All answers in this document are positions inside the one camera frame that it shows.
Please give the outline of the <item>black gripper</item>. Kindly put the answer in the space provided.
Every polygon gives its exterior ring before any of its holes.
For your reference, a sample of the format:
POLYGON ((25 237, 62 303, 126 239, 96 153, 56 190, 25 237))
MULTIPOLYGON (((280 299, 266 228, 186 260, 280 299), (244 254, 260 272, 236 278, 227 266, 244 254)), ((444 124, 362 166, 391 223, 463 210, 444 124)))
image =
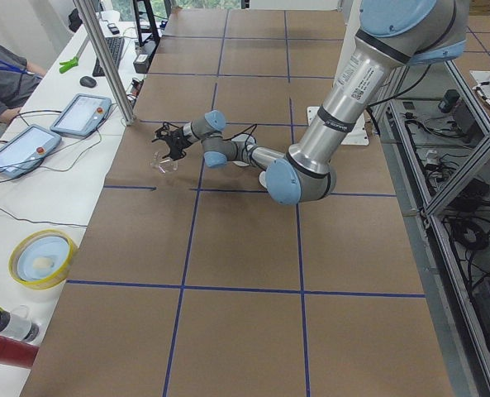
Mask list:
POLYGON ((186 149, 192 143, 184 135, 183 128, 169 122, 164 122, 162 126, 155 131, 155 137, 151 142, 164 141, 169 148, 169 153, 164 158, 171 160, 180 160, 184 158, 186 149))

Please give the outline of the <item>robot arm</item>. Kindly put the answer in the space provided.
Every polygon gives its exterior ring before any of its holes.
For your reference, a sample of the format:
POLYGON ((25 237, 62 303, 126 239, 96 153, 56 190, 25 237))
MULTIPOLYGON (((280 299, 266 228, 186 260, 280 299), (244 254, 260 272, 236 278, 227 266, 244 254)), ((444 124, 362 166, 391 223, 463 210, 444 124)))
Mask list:
POLYGON ((323 199, 335 187, 330 163, 335 150, 353 131, 358 118, 390 73, 405 65, 431 65, 464 52, 469 19, 468 1, 363 1, 355 48, 337 73, 302 139, 286 153, 258 146, 247 138, 223 138, 226 119, 217 110, 170 130, 155 132, 168 158, 180 160, 199 141, 206 166, 241 162, 264 171, 270 197, 284 205, 323 199))

